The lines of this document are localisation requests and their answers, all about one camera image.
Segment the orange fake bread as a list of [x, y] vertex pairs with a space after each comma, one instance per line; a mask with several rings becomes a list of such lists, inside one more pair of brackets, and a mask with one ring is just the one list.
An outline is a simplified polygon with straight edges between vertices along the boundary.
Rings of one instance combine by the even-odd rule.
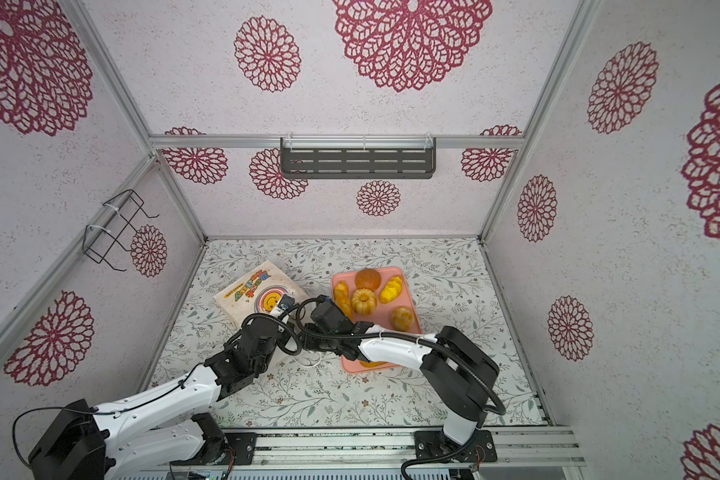
[[340, 308], [340, 310], [343, 312], [343, 314], [347, 318], [352, 320], [354, 311], [353, 311], [350, 297], [349, 297], [349, 288], [348, 288], [348, 285], [344, 281], [339, 282], [334, 287], [333, 296], [334, 296], [334, 302], [337, 304], [337, 306]]

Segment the ring shaped fake bread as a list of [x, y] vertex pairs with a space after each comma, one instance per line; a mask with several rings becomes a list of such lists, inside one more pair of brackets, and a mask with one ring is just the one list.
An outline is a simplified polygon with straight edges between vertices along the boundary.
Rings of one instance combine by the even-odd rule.
[[371, 315], [377, 309], [377, 298], [371, 289], [357, 289], [351, 297], [353, 311], [361, 316]]

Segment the white paper bag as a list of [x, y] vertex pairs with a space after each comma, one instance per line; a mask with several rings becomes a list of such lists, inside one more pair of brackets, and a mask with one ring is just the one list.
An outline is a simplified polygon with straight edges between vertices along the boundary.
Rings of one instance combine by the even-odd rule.
[[[214, 302], [236, 328], [233, 336], [240, 331], [244, 320], [251, 314], [271, 315], [293, 331], [297, 331], [293, 311], [280, 316], [271, 313], [284, 294], [292, 296], [296, 304], [307, 299], [307, 294], [295, 281], [274, 263], [265, 261], [216, 293]], [[289, 361], [294, 357], [296, 349], [296, 341], [288, 334], [287, 344], [275, 351], [271, 363], [275, 365]]]

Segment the round brown bun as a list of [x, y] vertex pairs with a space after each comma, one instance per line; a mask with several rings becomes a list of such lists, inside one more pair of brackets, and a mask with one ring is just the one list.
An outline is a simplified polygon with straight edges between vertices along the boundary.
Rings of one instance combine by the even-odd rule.
[[375, 269], [363, 269], [355, 274], [354, 283], [357, 289], [376, 291], [382, 282], [381, 274]]

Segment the yellow croissant bread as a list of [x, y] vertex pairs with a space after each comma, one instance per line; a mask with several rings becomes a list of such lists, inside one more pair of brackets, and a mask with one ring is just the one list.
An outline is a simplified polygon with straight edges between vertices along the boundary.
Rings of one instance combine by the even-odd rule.
[[385, 284], [379, 294], [379, 300], [382, 304], [388, 304], [396, 300], [402, 293], [403, 282], [400, 276], [393, 276]]

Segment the long orange fake baguette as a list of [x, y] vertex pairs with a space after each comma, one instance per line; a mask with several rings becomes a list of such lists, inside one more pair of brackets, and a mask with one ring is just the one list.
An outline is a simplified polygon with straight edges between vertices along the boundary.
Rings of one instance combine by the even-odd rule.
[[372, 368], [378, 368], [378, 367], [385, 366], [385, 365], [387, 364], [387, 362], [364, 362], [364, 361], [359, 361], [359, 364], [360, 364], [363, 368], [372, 369]]

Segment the yellow fake bread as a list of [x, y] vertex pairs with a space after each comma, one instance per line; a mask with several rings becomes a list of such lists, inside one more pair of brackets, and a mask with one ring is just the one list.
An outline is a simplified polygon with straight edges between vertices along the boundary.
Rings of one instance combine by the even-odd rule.
[[410, 332], [415, 321], [413, 310], [407, 307], [395, 308], [390, 316], [390, 326], [399, 332]]

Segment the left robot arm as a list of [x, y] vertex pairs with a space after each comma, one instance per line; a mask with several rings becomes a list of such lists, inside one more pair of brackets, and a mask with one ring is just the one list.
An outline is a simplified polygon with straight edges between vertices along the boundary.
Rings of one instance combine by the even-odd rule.
[[297, 340], [280, 319], [252, 314], [221, 352], [176, 379], [109, 403], [58, 408], [24, 463], [36, 479], [117, 479], [164, 463], [215, 461], [227, 440], [208, 407], [251, 385], [276, 349]]

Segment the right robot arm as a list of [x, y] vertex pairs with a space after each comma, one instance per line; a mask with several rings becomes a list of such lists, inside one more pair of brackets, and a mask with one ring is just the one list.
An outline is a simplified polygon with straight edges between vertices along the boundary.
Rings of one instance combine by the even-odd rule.
[[424, 451], [401, 465], [406, 479], [410, 467], [465, 458], [479, 444], [478, 431], [486, 417], [506, 414], [506, 405], [495, 391], [498, 364], [455, 327], [427, 335], [367, 321], [354, 323], [324, 295], [299, 303], [293, 320], [307, 339], [306, 350], [417, 370], [445, 404], [447, 417], [439, 439], [424, 442]]

